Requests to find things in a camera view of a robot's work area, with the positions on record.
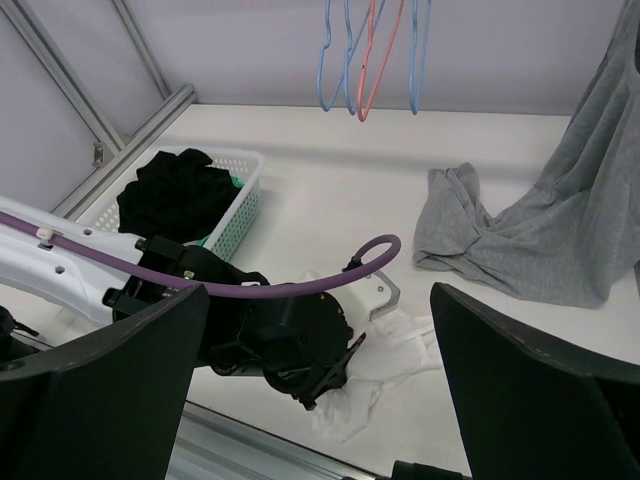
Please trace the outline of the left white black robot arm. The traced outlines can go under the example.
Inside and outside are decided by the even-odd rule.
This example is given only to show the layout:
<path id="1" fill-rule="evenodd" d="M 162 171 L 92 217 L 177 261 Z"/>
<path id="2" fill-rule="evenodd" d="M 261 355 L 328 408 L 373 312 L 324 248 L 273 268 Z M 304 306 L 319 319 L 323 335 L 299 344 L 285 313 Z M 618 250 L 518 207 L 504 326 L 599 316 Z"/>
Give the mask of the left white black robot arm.
<path id="1" fill-rule="evenodd" d="M 258 298 L 211 297 L 196 364 L 221 376 L 262 376 L 308 410 L 346 384 L 347 365 L 366 338 L 327 290 L 269 297 L 262 274 L 204 247 L 83 227 L 8 198 L 1 200 L 1 281 L 100 326 L 187 283 L 258 289 Z"/>

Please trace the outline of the black tank top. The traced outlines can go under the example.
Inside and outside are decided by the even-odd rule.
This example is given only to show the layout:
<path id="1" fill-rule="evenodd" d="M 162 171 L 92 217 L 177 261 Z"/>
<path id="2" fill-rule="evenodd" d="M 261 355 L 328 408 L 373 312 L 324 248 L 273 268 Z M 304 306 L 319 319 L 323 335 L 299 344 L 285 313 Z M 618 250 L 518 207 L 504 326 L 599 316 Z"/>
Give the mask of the black tank top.
<path id="1" fill-rule="evenodd" d="M 136 170 L 136 178 L 116 197 L 118 231 L 188 243 L 196 178 L 206 167 L 217 168 L 207 154 L 197 149 L 158 152 Z"/>

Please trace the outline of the green tank top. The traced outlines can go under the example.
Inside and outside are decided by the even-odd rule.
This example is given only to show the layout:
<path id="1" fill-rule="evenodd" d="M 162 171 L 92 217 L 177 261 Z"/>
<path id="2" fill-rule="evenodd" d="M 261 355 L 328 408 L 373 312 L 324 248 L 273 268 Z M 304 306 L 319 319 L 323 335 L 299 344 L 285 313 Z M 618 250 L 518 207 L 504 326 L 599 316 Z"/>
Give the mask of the green tank top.
<path id="1" fill-rule="evenodd" d="M 240 194 L 244 183 L 227 170 L 206 167 L 196 178 L 188 243 L 203 246 Z"/>

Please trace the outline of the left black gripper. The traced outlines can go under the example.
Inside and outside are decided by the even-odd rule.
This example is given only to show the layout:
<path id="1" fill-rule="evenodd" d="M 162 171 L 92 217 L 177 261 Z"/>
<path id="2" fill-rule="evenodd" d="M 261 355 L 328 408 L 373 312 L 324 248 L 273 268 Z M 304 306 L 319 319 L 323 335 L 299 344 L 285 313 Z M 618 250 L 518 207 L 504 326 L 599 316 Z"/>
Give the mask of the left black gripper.
<path id="1" fill-rule="evenodd" d="M 334 296 L 322 292 L 280 299 L 211 297 L 207 365 L 219 376 L 262 377 L 308 411 L 347 381 L 347 364 L 362 345 Z"/>

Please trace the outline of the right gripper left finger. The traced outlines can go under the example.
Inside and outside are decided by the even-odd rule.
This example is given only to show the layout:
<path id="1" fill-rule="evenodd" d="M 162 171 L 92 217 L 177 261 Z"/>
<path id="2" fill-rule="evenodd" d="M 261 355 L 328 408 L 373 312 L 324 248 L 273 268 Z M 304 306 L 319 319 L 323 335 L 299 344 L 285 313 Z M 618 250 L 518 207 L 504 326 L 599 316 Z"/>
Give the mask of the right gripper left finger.
<path id="1" fill-rule="evenodd" d="M 2 363 L 2 478 L 164 478 L 208 307 L 190 287 Z"/>

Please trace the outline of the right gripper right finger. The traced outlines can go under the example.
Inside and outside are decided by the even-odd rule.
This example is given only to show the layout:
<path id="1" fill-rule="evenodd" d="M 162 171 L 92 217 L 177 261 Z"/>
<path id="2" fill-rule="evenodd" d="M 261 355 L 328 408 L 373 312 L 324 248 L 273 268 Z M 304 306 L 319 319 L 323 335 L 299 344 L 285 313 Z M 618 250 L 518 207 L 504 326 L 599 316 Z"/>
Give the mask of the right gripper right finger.
<path id="1" fill-rule="evenodd" d="M 445 283 L 430 306 L 472 478 L 638 478 L 638 366 Z"/>

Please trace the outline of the white tank top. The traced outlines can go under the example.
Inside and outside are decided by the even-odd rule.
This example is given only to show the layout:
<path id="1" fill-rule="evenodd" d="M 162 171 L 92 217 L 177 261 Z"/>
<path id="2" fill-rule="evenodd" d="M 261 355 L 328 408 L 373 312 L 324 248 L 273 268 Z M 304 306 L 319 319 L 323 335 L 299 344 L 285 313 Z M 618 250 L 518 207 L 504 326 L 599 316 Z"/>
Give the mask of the white tank top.
<path id="1" fill-rule="evenodd" d="M 384 391 L 443 367 L 429 315 L 412 316 L 398 302 L 394 310 L 365 325 L 346 322 L 354 337 L 364 341 L 347 362 L 345 385 L 322 394 L 311 414 L 314 434 L 339 443 L 368 426 Z"/>

